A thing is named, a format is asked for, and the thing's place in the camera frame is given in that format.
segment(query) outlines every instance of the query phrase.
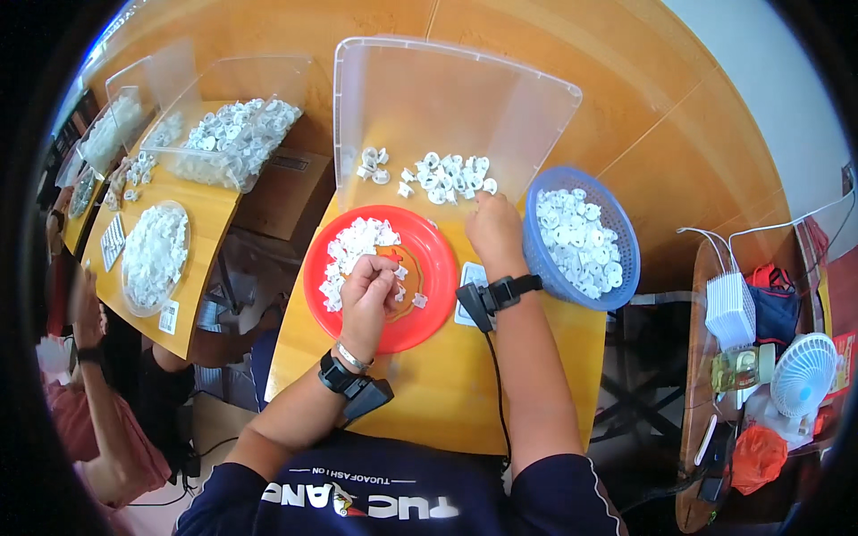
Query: label sticker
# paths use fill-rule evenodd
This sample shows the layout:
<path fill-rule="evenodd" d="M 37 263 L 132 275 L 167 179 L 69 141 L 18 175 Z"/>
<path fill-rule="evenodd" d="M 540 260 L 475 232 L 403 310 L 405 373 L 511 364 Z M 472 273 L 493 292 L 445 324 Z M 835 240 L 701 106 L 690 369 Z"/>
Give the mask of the label sticker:
<path fill-rule="evenodd" d="M 178 318 L 178 302 L 169 299 L 166 304 L 164 304 L 164 309 L 161 310 L 158 329 L 170 335 L 175 335 L 176 318 Z"/>

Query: glass jar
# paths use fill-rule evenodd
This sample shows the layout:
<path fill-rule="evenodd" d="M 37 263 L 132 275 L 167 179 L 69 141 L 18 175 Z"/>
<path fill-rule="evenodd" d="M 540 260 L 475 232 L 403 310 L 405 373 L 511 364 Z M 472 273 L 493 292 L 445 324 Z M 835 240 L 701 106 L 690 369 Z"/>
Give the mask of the glass jar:
<path fill-rule="evenodd" d="M 712 390 L 726 393 L 771 382 L 775 345 L 728 350 L 712 358 Z"/>

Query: black wrist device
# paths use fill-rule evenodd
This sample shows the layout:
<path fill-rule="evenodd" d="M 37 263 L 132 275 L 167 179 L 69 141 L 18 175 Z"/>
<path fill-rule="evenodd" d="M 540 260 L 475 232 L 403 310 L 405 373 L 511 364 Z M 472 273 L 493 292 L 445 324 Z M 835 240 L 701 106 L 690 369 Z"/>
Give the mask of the black wrist device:
<path fill-rule="evenodd" d="M 542 290 L 542 278 L 539 275 L 525 274 L 512 279 L 502 277 L 489 286 L 477 286 L 468 283 L 456 289 L 459 303 L 471 316 L 471 319 L 483 333 L 492 331 L 492 321 L 499 310 L 504 310 L 522 301 L 522 294 Z"/>
<path fill-rule="evenodd" d="M 325 387 L 348 400 L 343 415 L 353 420 L 393 400 L 393 389 L 387 380 L 376 380 L 355 374 L 328 350 L 319 362 L 319 380 Z"/>
<path fill-rule="evenodd" d="M 78 348 L 77 349 L 78 363 L 95 363 L 101 365 L 104 362 L 104 353 L 101 348 Z"/>

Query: black watch strap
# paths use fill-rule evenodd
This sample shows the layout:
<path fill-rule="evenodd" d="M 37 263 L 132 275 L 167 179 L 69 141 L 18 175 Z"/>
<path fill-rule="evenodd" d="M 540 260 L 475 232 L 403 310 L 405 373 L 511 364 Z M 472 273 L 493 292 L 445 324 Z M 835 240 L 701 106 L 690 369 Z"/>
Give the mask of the black watch strap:
<path fill-rule="evenodd" d="M 78 348 L 77 349 L 78 363 L 95 363 L 101 365 L 104 363 L 104 353 L 100 347 L 95 348 Z"/>
<path fill-rule="evenodd" d="M 354 374 L 347 369 L 340 360 L 330 354 L 328 350 L 319 362 L 319 379 L 325 387 L 338 394 L 344 394 L 346 389 L 360 378 L 360 375 Z"/>
<path fill-rule="evenodd" d="M 62 231 L 63 226 L 65 225 L 65 214 L 56 210 L 55 208 L 52 208 L 51 215 L 57 218 L 57 229 Z"/>
<path fill-rule="evenodd" d="M 539 275 L 525 274 L 512 279 L 509 275 L 488 286 L 497 310 L 517 304 L 525 292 L 542 290 L 542 278 Z"/>

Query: hand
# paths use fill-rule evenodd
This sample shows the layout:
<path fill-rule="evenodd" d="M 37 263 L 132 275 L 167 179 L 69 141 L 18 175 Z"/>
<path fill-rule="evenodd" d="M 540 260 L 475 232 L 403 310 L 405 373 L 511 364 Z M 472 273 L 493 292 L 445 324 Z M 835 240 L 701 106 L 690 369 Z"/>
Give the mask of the hand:
<path fill-rule="evenodd" d="M 477 192 L 477 210 L 465 220 L 465 235 L 486 267 L 489 282 L 528 272 L 522 253 L 522 218 L 503 194 Z"/>
<path fill-rule="evenodd" d="M 361 363 L 370 363 L 375 357 L 384 317 L 396 307 L 398 286 L 393 272 L 397 269 L 399 265 L 388 258 L 364 255 L 340 290 L 340 342 Z"/>
<path fill-rule="evenodd" d="M 75 191 L 74 186 L 66 186 L 62 190 L 59 191 L 59 196 L 57 196 L 57 200 L 54 202 L 54 210 L 57 212 L 65 212 L 65 209 L 69 206 L 71 202 L 71 195 Z"/>
<path fill-rule="evenodd" d="M 82 289 L 74 305 L 75 323 L 72 325 L 78 349 L 97 347 L 107 333 L 104 306 L 95 295 L 95 274 L 87 269 L 83 278 Z"/>

